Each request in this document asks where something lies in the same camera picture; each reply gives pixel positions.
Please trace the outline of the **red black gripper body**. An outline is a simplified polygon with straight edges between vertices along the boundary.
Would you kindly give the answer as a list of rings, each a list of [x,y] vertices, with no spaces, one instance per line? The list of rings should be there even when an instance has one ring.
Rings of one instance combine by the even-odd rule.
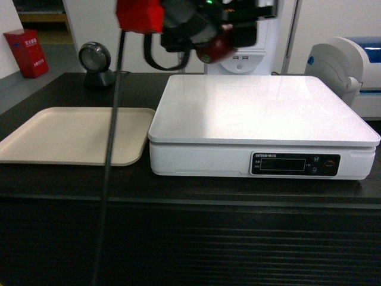
[[[167,52],[183,53],[183,63],[192,50],[203,63],[216,63],[255,45],[258,22],[277,17],[278,6],[278,1],[117,1],[115,14],[122,30],[143,35],[147,63],[155,61],[155,33]]]

